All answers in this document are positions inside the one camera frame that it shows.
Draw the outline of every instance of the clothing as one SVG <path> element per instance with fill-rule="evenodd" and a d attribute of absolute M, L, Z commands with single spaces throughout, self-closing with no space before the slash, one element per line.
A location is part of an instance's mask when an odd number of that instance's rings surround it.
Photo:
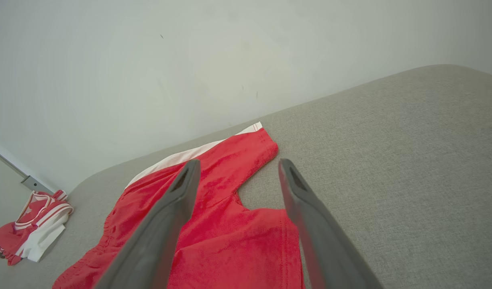
<path fill-rule="evenodd" d="M 40 260 L 64 231 L 64 223 L 73 212 L 66 200 L 67 194 L 62 190 L 53 196 L 31 193 L 17 221 L 0 228 L 0 256 L 8 259 L 8 265 L 16 265 L 22 258 Z"/>
<path fill-rule="evenodd" d="M 98 245 L 67 269 L 56 289 L 92 288 L 189 159 L 201 178 L 192 218 L 183 226 L 169 288 L 301 288 L 298 232 L 285 210 L 248 210 L 237 189 L 278 146 L 260 123 L 226 140 L 146 169 L 117 201 Z"/>

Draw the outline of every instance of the gray cushion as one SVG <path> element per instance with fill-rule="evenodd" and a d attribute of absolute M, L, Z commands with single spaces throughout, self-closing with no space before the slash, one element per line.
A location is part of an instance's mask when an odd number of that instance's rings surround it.
<path fill-rule="evenodd" d="M 288 158 L 385 287 L 492 288 L 492 75 L 421 67 L 258 120 L 280 151 L 240 188 L 246 207 L 283 208 L 277 162 Z M 11 268 L 10 287 L 50 287 L 97 244 L 141 170 L 255 121 L 86 179 L 63 236 L 40 263 Z"/>

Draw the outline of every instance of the red and white jersey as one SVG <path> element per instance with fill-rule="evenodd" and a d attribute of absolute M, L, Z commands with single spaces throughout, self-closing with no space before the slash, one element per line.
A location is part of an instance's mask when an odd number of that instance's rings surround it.
<path fill-rule="evenodd" d="M 200 183 L 192 218 L 180 231 L 167 287 L 304 287 L 298 231 L 285 210 L 249 210 L 237 194 L 240 185 L 277 152 L 277 144 L 256 123 L 228 139 L 171 155 L 145 169 L 106 218 L 98 245 L 60 275 L 53 288 L 94 287 L 190 159 L 200 160 Z"/>
<path fill-rule="evenodd" d="M 64 223 L 73 212 L 66 201 L 67 194 L 59 190 L 53 196 L 33 191 L 15 222 L 0 228 L 0 253 L 8 265 L 21 258 L 38 262 L 46 249 L 64 231 Z"/>

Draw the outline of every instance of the white fabric trim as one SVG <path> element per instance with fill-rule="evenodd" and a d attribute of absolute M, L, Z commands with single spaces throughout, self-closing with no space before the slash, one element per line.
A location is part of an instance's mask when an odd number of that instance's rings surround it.
<path fill-rule="evenodd" d="M 262 123 L 257 122 L 251 126 L 248 126 L 246 129 L 244 129 L 242 132 L 240 132 L 236 135 L 246 134 L 246 133 L 254 133 L 254 132 L 259 131 L 261 128 L 262 128 Z M 199 155 L 205 153 L 206 151 L 208 151 L 211 148 L 213 148 L 214 146 L 216 146 L 218 143 L 225 141 L 225 140 L 226 139 L 214 141 L 211 143 L 207 143 L 203 146 L 200 146 L 198 148 L 194 148 L 194 149 L 186 150 L 184 152 L 170 155 L 170 156 L 166 157 L 165 159 L 159 161 L 158 163 L 156 163 L 156 164 L 150 166 L 149 168 L 143 170 L 140 174 L 136 175 L 128 183 L 128 185 L 126 187 L 128 188 L 129 185 L 131 185 L 132 183 L 135 183 L 139 179 L 141 179 L 141 178 L 143 178 L 149 174 L 152 174 L 154 172 L 158 172 L 159 170 L 163 170 L 165 168 L 169 168 L 169 167 L 172 167 L 174 165 L 178 165 L 179 163 L 183 163 L 185 161 L 189 161 L 191 159 L 194 159 L 196 156 L 199 156 Z"/>

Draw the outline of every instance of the gray fabric surface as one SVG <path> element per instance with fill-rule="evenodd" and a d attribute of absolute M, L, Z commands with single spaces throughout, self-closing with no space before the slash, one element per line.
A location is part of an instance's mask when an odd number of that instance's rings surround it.
<path fill-rule="evenodd" d="M 246 207 L 283 208 L 277 162 L 289 158 L 385 287 L 492 288 L 492 75 L 421 67 L 258 120 L 279 154 L 240 188 Z M 86 179 L 55 247 L 9 268 L 9 287 L 51 287 L 96 245 L 134 175 L 255 121 Z"/>

